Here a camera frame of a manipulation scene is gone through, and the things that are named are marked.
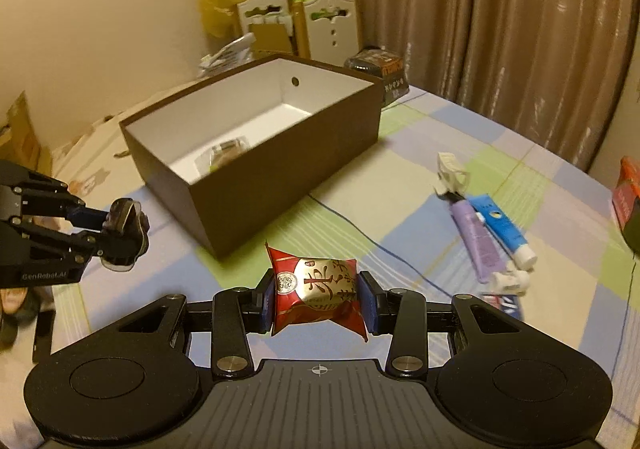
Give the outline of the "dark hair scrunchie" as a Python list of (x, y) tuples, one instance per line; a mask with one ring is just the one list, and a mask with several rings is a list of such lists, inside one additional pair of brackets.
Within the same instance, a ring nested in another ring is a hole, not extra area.
[(107, 212), (102, 235), (101, 263), (113, 271), (129, 271), (149, 249), (149, 218), (141, 203), (130, 198), (115, 200)]

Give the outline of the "red candy wrapper packet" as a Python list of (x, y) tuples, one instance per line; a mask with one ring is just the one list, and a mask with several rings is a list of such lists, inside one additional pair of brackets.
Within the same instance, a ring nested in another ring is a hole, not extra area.
[(266, 244), (273, 270), (272, 334), (289, 325), (332, 321), (368, 342), (353, 258), (301, 257)]

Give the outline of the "purple cream tube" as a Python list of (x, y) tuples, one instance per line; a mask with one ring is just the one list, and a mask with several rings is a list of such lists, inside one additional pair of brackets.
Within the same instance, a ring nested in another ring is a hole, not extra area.
[(487, 227), (468, 201), (452, 203), (450, 210), (470, 255), (477, 280), (488, 284), (494, 273), (506, 270), (506, 263), (498, 253)]

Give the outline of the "blue dental floss pick box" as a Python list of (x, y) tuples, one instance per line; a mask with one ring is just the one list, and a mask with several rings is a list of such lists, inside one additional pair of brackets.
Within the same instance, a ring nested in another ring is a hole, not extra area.
[(483, 293), (480, 295), (482, 300), (492, 307), (501, 310), (510, 317), (518, 320), (523, 320), (523, 310), (521, 306), (520, 297), (516, 294), (495, 294), (495, 293)]

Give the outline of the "small white cap bottle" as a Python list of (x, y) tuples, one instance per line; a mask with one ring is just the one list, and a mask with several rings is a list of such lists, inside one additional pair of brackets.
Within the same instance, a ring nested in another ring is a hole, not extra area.
[(525, 294), (529, 286), (529, 273), (525, 270), (495, 271), (489, 280), (490, 292), (499, 295)]

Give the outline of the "blue white tube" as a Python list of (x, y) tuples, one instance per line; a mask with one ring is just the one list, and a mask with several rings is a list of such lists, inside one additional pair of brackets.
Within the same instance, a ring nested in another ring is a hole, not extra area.
[(483, 216), (490, 232), (511, 256), (517, 269), (530, 270), (537, 261), (537, 254), (506, 213), (488, 195), (469, 197), (474, 210)]

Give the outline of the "cotton swab bag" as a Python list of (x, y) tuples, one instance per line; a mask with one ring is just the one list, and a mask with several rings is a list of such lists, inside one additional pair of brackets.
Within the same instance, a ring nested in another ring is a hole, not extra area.
[(244, 136), (225, 140), (207, 148), (194, 161), (198, 174), (205, 176), (227, 165), (245, 151), (250, 149), (250, 143)]

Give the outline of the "cream patterned cloth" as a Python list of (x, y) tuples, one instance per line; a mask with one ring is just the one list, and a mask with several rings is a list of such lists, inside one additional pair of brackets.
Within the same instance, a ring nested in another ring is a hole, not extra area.
[(58, 161), (53, 177), (66, 183), (70, 193), (90, 208), (108, 208), (113, 200), (129, 196), (143, 186), (143, 180), (130, 156), (120, 122), (193, 84), (190, 81), (168, 88), (110, 120), (94, 124)]

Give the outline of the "checkered pastel tablecloth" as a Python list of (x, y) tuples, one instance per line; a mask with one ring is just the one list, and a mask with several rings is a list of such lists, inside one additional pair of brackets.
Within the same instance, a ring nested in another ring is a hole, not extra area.
[(127, 197), (151, 223), (134, 269), (98, 261), (81, 283), (54, 292), (55, 348), (177, 292), (206, 301), (253, 285), (268, 268), (266, 244), (295, 254), (352, 257), (384, 287), (446, 302), (483, 287), (445, 201), (436, 156), (455, 154), (474, 195), (490, 195), (537, 254), (521, 298), (524, 320), (595, 360), (613, 383), (599, 440), (628, 448), (639, 428), (639, 261), (620, 234), (611, 192), (528, 139), (442, 98), (414, 90), (383, 112), (381, 138), (225, 261), (216, 261), (140, 187)]

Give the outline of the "brown cardboard box white inside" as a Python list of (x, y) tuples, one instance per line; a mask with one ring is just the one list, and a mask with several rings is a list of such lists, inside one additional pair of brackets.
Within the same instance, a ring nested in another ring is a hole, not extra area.
[[(384, 87), (369, 74), (272, 55), (202, 79), (120, 123), (145, 185), (223, 259), (378, 141)], [(195, 159), (244, 136), (205, 176)]]

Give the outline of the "silver foil snack bag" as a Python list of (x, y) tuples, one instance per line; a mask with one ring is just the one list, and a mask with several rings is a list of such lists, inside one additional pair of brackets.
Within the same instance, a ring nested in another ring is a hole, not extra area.
[(253, 32), (224, 45), (217, 53), (204, 56), (198, 65), (198, 76), (216, 76), (216, 74), (247, 64), (254, 60), (252, 45), (256, 38)]

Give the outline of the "red instant noodle bowl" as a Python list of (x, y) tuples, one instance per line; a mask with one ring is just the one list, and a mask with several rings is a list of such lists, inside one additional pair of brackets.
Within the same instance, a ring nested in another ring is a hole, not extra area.
[(640, 253), (640, 178), (639, 162), (632, 157), (620, 159), (620, 177), (612, 192), (612, 203), (620, 232), (631, 251)]

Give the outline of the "cardboard carton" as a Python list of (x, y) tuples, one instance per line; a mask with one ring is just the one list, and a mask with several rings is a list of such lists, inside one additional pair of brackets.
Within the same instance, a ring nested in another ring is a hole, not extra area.
[(255, 38), (255, 42), (250, 46), (255, 59), (274, 54), (292, 55), (292, 42), (283, 24), (253, 24), (250, 32)]

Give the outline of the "white carved chair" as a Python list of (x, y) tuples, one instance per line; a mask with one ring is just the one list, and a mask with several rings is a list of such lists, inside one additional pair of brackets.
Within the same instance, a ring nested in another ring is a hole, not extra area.
[(250, 32), (253, 24), (283, 24), (288, 30), (294, 54), (294, 28), (288, 0), (246, 0), (236, 6), (236, 11), (242, 34)]
[(343, 67), (361, 50), (356, 0), (293, 0), (299, 57)]

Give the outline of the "brown curtain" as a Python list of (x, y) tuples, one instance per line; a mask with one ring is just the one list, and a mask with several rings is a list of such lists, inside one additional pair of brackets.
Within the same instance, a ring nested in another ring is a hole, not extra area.
[(639, 0), (355, 0), (363, 42), (413, 85), (588, 169), (628, 70)]

